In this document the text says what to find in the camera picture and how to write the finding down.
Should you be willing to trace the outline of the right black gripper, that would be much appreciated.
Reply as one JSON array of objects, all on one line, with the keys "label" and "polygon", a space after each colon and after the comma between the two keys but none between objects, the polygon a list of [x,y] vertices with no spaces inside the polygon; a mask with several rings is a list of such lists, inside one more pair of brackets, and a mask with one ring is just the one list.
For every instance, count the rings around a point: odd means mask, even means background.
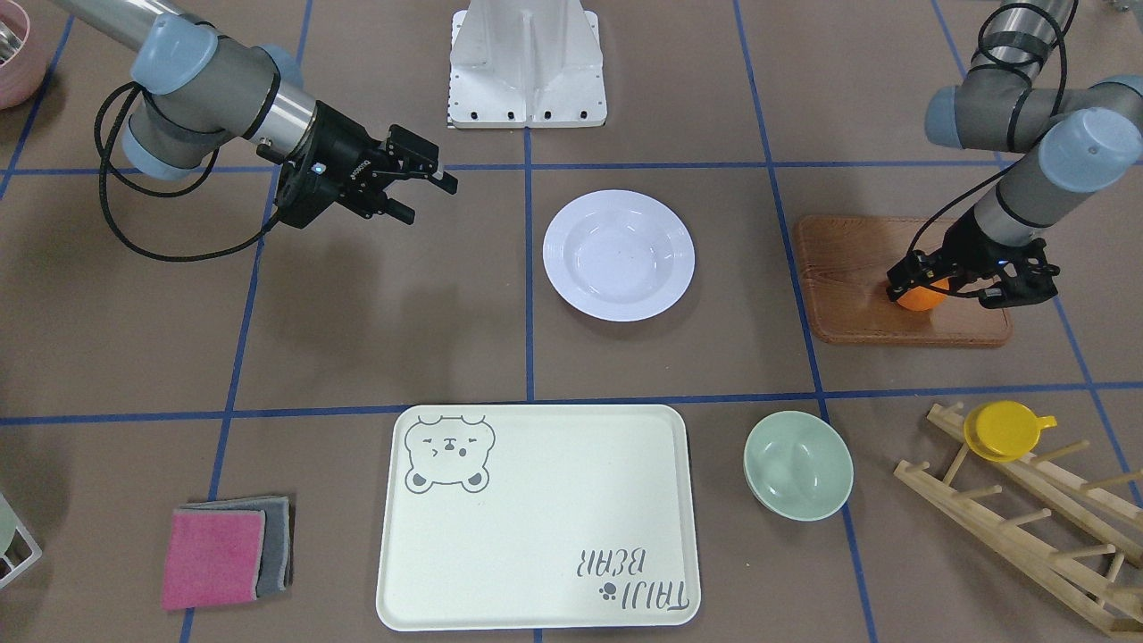
[{"label": "right black gripper", "polygon": [[307,139],[283,164],[275,195],[275,222],[305,228],[331,204],[342,204],[363,219],[387,216],[403,224],[415,222],[411,207],[385,194],[387,182],[429,180],[456,195],[458,180],[445,170],[439,146],[400,124],[387,128],[387,138],[375,139],[363,126],[338,110],[317,102]]}]

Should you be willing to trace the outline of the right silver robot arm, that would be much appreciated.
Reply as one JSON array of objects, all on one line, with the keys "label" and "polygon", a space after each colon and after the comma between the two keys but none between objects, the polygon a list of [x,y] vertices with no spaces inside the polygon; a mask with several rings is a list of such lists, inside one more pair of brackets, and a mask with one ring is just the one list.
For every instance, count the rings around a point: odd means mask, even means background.
[{"label": "right silver robot arm", "polygon": [[435,144],[397,124],[384,140],[371,138],[303,90],[296,61],[281,48],[246,47],[168,1],[61,7],[136,54],[130,77],[144,103],[128,119],[125,154],[151,178],[183,179],[227,140],[243,138],[281,166],[278,219],[298,230],[331,204],[411,223],[411,207],[387,196],[395,180],[457,190]]}]

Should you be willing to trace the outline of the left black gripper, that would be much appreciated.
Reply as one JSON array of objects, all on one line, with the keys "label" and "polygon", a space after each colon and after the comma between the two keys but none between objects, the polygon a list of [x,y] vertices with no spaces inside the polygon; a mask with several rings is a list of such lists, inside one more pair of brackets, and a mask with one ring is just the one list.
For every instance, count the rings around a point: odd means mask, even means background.
[{"label": "left black gripper", "polygon": [[[1026,246],[1032,241],[1025,239],[1012,246]],[[972,210],[964,212],[948,228],[946,236],[937,254],[910,251],[902,260],[887,271],[886,294],[889,302],[897,302],[910,288],[928,286],[934,294],[942,297],[983,298],[988,288],[972,288],[972,282],[996,278],[989,274],[988,241],[996,241],[988,235],[977,223]]]}]

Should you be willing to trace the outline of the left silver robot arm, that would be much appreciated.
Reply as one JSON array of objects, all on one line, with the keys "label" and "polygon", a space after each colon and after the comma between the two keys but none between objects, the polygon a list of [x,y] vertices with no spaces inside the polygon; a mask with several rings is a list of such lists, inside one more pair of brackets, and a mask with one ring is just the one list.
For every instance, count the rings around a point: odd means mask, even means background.
[{"label": "left silver robot arm", "polygon": [[1066,65],[1077,7],[1005,1],[980,29],[964,82],[932,98],[925,119],[932,143],[1018,159],[975,188],[980,200],[938,249],[909,246],[887,272],[890,302],[909,305],[930,290],[999,310],[1056,296],[1060,270],[1046,259],[1044,232],[1140,161],[1140,77],[1070,90],[1061,72],[1055,89],[1033,85],[1052,54]]}]

